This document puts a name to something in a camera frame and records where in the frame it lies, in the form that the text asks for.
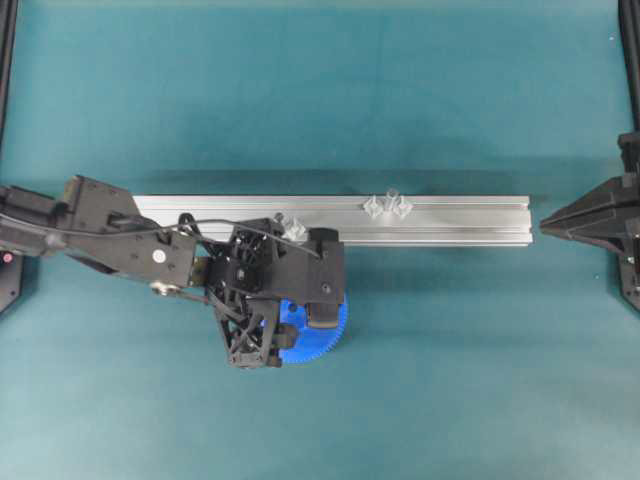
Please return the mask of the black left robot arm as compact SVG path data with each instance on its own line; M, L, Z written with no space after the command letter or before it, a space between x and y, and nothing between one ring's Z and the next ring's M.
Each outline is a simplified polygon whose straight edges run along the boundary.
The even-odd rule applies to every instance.
M271 218L230 228L228 239L217 241L189 213L159 224L130 192L82 176L58 199L16 186L1 190L4 251L63 254L157 295L209 306L234 367L278 368L330 350L347 316L338 232L313 228L296 241Z

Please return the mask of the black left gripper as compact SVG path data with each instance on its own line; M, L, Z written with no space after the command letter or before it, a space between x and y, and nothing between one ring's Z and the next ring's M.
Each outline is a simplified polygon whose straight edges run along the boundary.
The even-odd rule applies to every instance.
M306 310L309 328L338 327L346 296L345 246L339 232L311 228L299 242L283 233L281 224L260 218L234 224L225 242L200 241L207 252L205 298L233 367L284 365L279 351L294 347L298 331L280 323L282 300Z

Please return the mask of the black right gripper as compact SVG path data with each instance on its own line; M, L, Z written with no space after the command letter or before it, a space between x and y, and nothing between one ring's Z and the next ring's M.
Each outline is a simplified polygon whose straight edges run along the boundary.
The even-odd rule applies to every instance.
M612 177L573 203L540 221L543 233L606 249L617 255L619 285L623 298L639 307L639 132L618 137L623 173ZM571 227L607 218L616 211L621 224L618 239L572 233Z

